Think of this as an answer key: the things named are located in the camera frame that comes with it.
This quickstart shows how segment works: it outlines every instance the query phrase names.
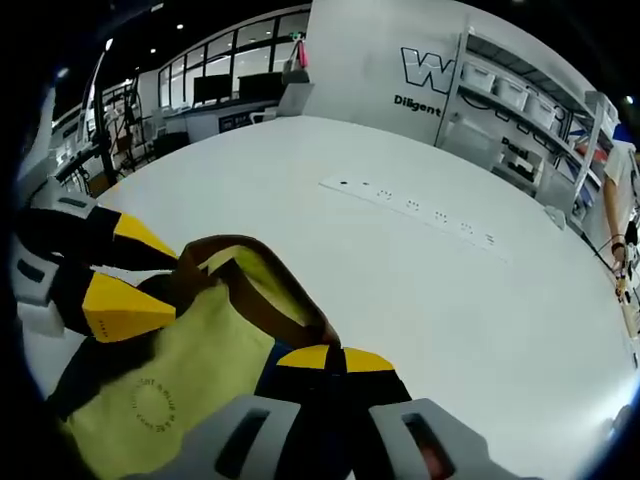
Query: yellow fabric bag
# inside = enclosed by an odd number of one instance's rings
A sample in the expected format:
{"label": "yellow fabric bag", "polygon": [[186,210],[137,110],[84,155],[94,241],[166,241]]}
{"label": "yellow fabric bag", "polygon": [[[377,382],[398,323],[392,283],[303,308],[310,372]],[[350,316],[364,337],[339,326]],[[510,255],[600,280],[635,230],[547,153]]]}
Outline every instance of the yellow fabric bag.
{"label": "yellow fabric bag", "polygon": [[101,478],[151,472],[171,460],[186,432],[254,391],[274,337],[293,348],[337,341],[302,287],[254,239],[189,244],[165,283],[161,300],[171,300],[179,316],[156,332],[153,357],[103,385],[64,424]]}

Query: white wall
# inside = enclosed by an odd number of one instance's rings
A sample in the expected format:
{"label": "white wall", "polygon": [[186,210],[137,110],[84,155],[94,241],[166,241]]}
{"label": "white wall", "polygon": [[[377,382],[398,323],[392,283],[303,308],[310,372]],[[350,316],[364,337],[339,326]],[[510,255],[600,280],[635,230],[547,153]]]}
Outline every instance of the white wall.
{"label": "white wall", "polygon": [[142,103],[142,116],[150,117],[152,112],[158,108],[158,70],[140,74],[138,94]]}
{"label": "white wall", "polygon": [[[428,52],[440,55],[447,65],[455,58],[458,36],[467,23],[478,33],[509,45],[514,53],[554,76],[576,95],[581,97],[585,90],[593,89],[577,70],[536,38],[458,2],[315,0],[307,50],[309,73],[316,86],[305,114],[380,128],[433,144],[441,117],[396,105],[394,98],[409,97],[432,107],[431,111],[442,111],[446,94],[430,88],[429,81],[424,87],[406,82],[401,48],[418,50],[420,57]],[[444,74],[435,55],[430,55],[426,63],[433,67],[433,78],[439,77],[435,89],[444,85],[448,90],[453,62]],[[483,123],[497,120],[489,117],[493,112],[481,113],[485,115]]]}

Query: computer monitor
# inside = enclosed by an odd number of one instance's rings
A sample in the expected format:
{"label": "computer monitor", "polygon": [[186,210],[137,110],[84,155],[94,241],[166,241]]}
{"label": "computer monitor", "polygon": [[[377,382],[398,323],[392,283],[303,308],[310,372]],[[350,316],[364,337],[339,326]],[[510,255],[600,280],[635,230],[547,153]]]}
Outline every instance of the computer monitor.
{"label": "computer monitor", "polygon": [[259,73],[240,77],[240,99],[280,100],[284,93],[282,73]]}
{"label": "computer monitor", "polygon": [[231,96],[231,75],[212,75],[193,79],[193,103]]}

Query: power strip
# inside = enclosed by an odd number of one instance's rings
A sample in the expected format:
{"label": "power strip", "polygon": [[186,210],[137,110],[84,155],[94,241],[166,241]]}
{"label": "power strip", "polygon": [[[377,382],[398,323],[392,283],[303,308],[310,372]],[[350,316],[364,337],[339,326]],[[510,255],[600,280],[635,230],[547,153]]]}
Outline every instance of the power strip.
{"label": "power strip", "polygon": [[421,200],[417,195],[394,192],[368,180],[346,175],[327,178],[320,182],[320,185],[412,217],[421,223],[486,250],[506,263],[511,263],[510,255],[504,246],[499,244],[493,233],[471,221],[454,218],[444,209]]}

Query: letter w logo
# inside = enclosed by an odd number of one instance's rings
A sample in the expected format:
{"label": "letter w logo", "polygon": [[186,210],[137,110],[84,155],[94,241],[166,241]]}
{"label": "letter w logo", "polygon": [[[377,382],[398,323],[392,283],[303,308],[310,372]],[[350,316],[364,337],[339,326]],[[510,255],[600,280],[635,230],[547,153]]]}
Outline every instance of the letter w logo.
{"label": "letter w logo", "polygon": [[437,53],[425,53],[420,58],[420,52],[413,48],[402,47],[402,62],[404,63],[404,78],[407,83],[424,87],[429,82],[431,90],[447,95],[451,88],[455,62],[449,60],[442,64],[442,57]]}

